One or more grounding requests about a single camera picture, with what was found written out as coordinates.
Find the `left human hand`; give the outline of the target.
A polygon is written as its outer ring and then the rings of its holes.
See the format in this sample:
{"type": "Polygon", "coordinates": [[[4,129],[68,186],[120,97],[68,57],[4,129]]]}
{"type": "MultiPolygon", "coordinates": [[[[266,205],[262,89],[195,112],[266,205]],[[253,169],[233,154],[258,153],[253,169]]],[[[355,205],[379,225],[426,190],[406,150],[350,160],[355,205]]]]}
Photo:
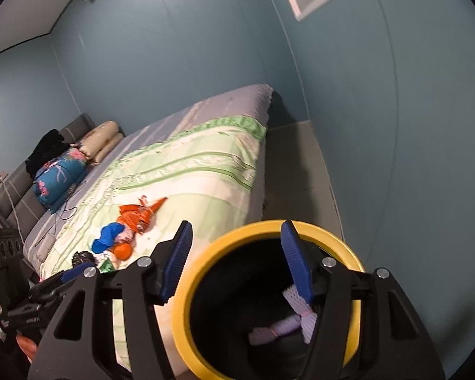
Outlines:
{"type": "Polygon", "coordinates": [[[23,336],[22,334],[16,335],[16,341],[24,355],[28,358],[30,362],[32,362],[36,356],[37,344],[33,340],[23,336]]]}

